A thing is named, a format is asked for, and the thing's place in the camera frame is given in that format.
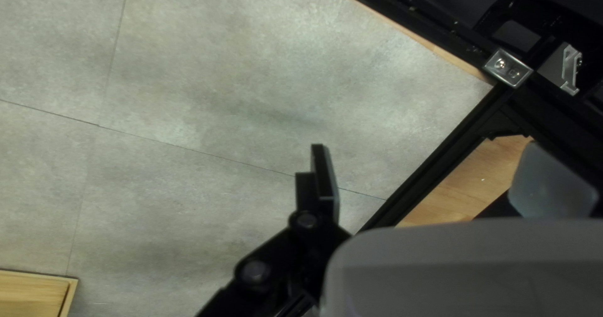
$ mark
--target metal corner bracket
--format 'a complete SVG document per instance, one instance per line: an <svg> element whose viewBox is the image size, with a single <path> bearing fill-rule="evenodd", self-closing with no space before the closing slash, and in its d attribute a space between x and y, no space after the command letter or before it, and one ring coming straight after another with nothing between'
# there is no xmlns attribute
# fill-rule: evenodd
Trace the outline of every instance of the metal corner bracket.
<svg viewBox="0 0 603 317"><path fill-rule="evenodd" d="M486 72L512 88L518 88L534 72L509 52L499 48L484 65Z"/></svg>

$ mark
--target black metal frame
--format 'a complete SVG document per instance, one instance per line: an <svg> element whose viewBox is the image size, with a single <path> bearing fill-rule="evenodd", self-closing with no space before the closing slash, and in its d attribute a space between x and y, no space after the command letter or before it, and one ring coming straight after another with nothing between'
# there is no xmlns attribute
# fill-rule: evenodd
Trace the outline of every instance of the black metal frame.
<svg viewBox="0 0 603 317"><path fill-rule="evenodd" d="M501 47L534 70L563 42L584 59L575 97L538 73L517 90L497 84L361 230L398 224L480 143L497 136L533 137L603 194L603 27L548 0L499 0L473 28L425 0L358 1L478 68ZM508 20L541 37L530 51L493 38ZM312 147L312 171L296 174L296 189L289 227L246 256L199 316L299 317L317 303L326 263L349 236L337 226L337 188L321 145ZM300 227L303 214L317 218L320 228ZM517 215L505 193L478 217ZM603 198L592 216L603 216ZM258 260L277 266L259 282L245 280L245 266Z"/></svg>

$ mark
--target gray plastic part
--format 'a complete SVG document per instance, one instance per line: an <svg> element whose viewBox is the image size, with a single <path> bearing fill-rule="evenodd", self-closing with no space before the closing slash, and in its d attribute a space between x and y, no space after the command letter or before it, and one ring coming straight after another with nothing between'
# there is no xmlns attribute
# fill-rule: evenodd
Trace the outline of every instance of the gray plastic part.
<svg viewBox="0 0 603 317"><path fill-rule="evenodd" d="M529 143L508 192L511 205L524 217L588 217L599 193L567 166Z"/></svg>
<svg viewBox="0 0 603 317"><path fill-rule="evenodd" d="M603 221L484 219L362 232L331 258L321 317L601 317Z"/></svg>

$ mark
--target gray plastic cover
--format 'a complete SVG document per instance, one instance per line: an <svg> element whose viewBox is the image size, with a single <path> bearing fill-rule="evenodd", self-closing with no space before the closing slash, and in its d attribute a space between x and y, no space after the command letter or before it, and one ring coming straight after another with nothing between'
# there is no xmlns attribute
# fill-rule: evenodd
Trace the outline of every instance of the gray plastic cover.
<svg viewBox="0 0 603 317"><path fill-rule="evenodd" d="M601 317L603 221L369 230L331 258L321 317Z"/></svg>

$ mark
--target bolt head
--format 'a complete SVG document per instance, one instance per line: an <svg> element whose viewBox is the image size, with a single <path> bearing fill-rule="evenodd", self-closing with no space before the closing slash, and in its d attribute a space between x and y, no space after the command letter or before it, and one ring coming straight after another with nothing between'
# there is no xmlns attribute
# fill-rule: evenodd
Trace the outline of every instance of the bolt head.
<svg viewBox="0 0 603 317"><path fill-rule="evenodd" d="M519 71L517 71L516 69L511 69L509 70L509 77L511 78L517 78L521 73L519 73Z"/></svg>
<svg viewBox="0 0 603 317"><path fill-rule="evenodd" d="M318 219L310 213L302 213L297 218L297 224L305 229L312 229L318 225Z"/></svg>
<svg viewBox="0 0 603 317"><path fill-rule="evenodd" d="M268 264L261 260L252 260L243 266L241 279L247 284L260 284L266 280L269 273Z"/></svg>
<svg viewBox="0 0 603 317"><path fill-rule="evenodd" d="M504 59L499 59L496 63L494 63L494 67L498 69L505 68L506 65L507 62Z"/></svg>

